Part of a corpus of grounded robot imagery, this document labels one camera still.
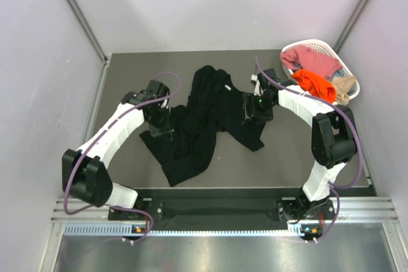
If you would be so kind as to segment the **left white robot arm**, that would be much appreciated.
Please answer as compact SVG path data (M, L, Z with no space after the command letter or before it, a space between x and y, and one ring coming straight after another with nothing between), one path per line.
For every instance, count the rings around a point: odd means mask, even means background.
M112 182L108 167L119 148L141 125L149 125L148 134L167 136L170 124L169 88L151 80L147 89L128 92L102 128L78 149L62 155L62 190L95 206L119 206L129 218L143 215L145 205L137 191Z

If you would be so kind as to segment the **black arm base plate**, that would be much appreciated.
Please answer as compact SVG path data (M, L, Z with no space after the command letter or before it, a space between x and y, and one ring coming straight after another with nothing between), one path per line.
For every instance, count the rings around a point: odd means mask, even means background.
M273 221L317 220L334 215L328 196L308 200L300 188L140 189L133 207L149 212L156 221L251 215Z

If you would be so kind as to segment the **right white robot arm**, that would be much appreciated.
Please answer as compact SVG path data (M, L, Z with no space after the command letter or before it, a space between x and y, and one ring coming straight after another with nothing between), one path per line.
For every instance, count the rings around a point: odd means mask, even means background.
M243 97L243 122L264 124L273 119L273 107L281 106L310 126L314 164L296 201L298 212L312 218L330 195L330 185L358 153L352 111L346 106L327 105L304 92L300 86L276 79L273 69L251 75L253 93Z

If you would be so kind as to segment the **black t shirt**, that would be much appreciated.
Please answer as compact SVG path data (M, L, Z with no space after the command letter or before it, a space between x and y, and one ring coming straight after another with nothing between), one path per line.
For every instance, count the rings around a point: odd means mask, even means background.
M212 160L218 132L228 132L252 152L264 147L264 124L243 120L244 92L222 69L203 66L194 74L186 105L170 112L171 137L140 134L151 154L174 187L204 172Z

